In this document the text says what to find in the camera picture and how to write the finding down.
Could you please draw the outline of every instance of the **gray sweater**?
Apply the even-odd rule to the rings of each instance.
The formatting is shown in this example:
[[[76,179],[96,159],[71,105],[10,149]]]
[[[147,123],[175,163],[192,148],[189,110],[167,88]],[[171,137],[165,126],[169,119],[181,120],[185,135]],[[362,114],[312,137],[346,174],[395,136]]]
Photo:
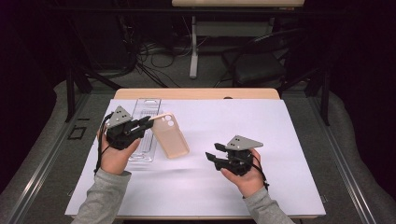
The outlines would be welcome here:
[[[87,199],[78,210],[72,223],[112,223],[120,210],[122,198],[131,173],[111,175],[99,169],[95,182],[87,192]],[[272,200],[265,188],[244,199],[247,209],[258,224],[293,223]]]

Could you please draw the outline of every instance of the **white table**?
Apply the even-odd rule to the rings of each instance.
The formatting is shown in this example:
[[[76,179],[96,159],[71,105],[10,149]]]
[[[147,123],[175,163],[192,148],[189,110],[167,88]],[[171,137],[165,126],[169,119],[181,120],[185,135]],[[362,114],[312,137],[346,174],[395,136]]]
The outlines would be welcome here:
[[[135,100],[113,100],[107,114],[118,105],[133,110]],[[175,114],[191,152],[166,159],[157,145],[153,162],[130,162],[132,179],[122,202],[123,219],[230,219],[249,218],[236,186],[216,171],[205,152],[224,158],[214,143],[226,144],[236,134],[260,141],[262,167],[269,192],[290,217],[324,216],[304,153],[282,100],[166,100],[163,112]],[[93,184],[97,141],[65,212],[74,216]]]
[[[172,0],[174,7],[301,7],[305,0]]]

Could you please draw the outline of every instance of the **wire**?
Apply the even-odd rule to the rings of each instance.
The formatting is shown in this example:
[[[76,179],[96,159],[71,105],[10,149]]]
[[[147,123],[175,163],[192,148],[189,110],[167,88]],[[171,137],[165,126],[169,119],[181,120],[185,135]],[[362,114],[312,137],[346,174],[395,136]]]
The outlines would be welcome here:
[[[140,47],[140,52],[137,54],[137,64],[136,64],[136,71],[139,74],[145,73],[151,80],[153,80],[157,85],[163,88],[168,88],[168,86],[163,83],[163,81],[160,79],[159,74],[166,76],[175,86],[180,87],[179,85],[176,84],[176,82],[170,78],[168,75],[166,75],[164,72],[156,70],[154,68],[148,67],[144,65],[144,63],[147,61],[149,58],[149,46],[155,46],[155,44],[142,44]]]
[[[106,121],[108,119],[111,118],[111,116],[113,116],[114,112],[111,112],[109,115],[105,116],[105,118],[102,121],[102,124],[100,125],[100,131],[99,131],[99,136],[98,136],[98,161],[96,162],[96,168],[94,169],[94,173],[96,174],[101,166],[102,163],[102,154],[110,147],[110,144],[107,146],[107,148],[105,148],[104,151],[102,151],[102,137],[103,137],[103,133],[105,130],[105,124]]]
[[[236,159],[236,160],[238,160],[238,161],[244,162],[244,163],[246,163],[247,165],[250,165],[250,166],[254,167],[256,170],[258,170],[258,171],[262,174],[262,180],[263,180],[263,182],[264,182],[264,186],[265,186],[265,188],[268,190],[268,187],[269,187],[270,185],[268,184],[267,178],[265,177],[264,171],[262,170],[262,165],[261,165],[260,161],[259,161],[255,156],[253,156],[253,158],[256,159],[256,161],[259,163],[260,167],[257,166],[257,165],[255,165],[254,163],[250,163],[250,162],[245,161],[245,160],[243,160],[243,159],[241,159],[241,158],[238,158],[238,157],[231,157],[230,159]]]
[[[165,51],[163,52],[163,54],[167,54],[167,53],[169,53],[169,54],[171,55],[171,57],[172,57],[172,61],[171,61],[169,64],[164,65],[164,66],[159,66],[159,65],[154,64],[154,61],[153,61],[153,60],[154,60],[154,55],[160,54],[160,52],[153,53],[153,54],[151,55],[151,59],[150,59],[151,64],[152,64],[154,67],[156,67],[156,68],[166,68],[166,67],[171,66],[171,65],[173,64],[173,62],[175,61],[175,55],[174,55],[174,53],[171,52],[171,51],[165,50]]]

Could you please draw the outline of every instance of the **human hand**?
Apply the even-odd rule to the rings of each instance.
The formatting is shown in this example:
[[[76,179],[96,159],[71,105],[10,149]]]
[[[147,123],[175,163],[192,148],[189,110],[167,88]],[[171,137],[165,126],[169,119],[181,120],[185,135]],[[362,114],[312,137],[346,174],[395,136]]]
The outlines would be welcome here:
[[[99,139],[100,131],[97,132],[97,137]],[[129,145],[124,150],[118,150],[114,147],[110,147],[106,140],[105,131],[102,135],[102,161],[101,168],[105,172],[112,175],[120,175],[125,170],[128,159],[134,153],[140,144],[140,138],[134,140],[131,145]]]
[[[250,149],[250,152],[257,159],[256,160],[253,158],[253,164],[261,167],[260,154],[254,148]],[[254,167],[251,167],[250,171],[242,176],[235,175],[225,168],[222,168],[220,171],[228,180],[233,182],[238,187],[239,191],[241,191],[245,198],[251,196],[264,186],[262,174]]]

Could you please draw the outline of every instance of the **phone case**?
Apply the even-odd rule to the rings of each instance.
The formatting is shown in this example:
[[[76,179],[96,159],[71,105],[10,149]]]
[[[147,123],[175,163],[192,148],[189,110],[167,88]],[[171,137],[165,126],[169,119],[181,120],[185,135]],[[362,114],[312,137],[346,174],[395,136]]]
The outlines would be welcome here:
[[[172,113],[161,114],[151,119],[154,119],[151,130],[165,151],[167,158],[173,159],[190,152],[189,146]]]

